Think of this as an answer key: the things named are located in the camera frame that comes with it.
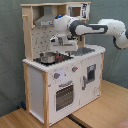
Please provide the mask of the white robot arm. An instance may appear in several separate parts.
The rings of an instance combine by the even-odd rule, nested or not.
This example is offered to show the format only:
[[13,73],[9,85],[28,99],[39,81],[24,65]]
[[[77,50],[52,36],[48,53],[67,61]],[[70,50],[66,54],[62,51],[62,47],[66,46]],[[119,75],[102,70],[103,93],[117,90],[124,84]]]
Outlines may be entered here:
[[77,37],[86,34],[111,35],[116,48],[128,47],[128,29],[119,20],[101,19],[97,24],[87,24],[76,17],[58,15],[54,19],[54,29],[56,34],[50,39],[54,52],[77,51]]

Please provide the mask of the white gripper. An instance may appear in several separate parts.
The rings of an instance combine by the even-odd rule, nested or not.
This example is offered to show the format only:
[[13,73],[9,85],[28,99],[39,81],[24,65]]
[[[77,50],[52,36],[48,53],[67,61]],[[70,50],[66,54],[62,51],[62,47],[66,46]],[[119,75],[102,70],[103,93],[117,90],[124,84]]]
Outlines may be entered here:
[[50,50],[52,52],[72,52],[78,49],[77,40],[69,40],[66,36],[53,36],[50,39]]

